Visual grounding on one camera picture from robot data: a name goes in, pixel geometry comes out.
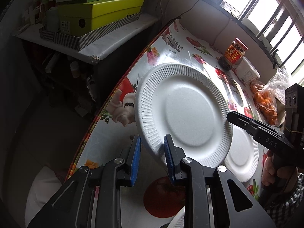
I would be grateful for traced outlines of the right hand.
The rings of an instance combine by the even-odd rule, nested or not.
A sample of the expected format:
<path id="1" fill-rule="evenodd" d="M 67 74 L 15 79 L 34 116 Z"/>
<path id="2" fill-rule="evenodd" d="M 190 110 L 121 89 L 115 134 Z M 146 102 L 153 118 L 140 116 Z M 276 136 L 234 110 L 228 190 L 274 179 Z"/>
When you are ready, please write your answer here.
<path id="1" fill-rule="evenodd" d="M 278 177 L 280 179 L 287 180 L 287 186 L 283 188 L 284 193 L 291 192 L 297 185 L 298 169 L 296 167 L 289 166 L 276 169 L 273 164 L 272 156 L 272 152 L 268 151 L 267 158 L 264 162 L 264 168 L 262 171 L 262 184 L 264 186 L 274 184 L 275 178 Z"/>

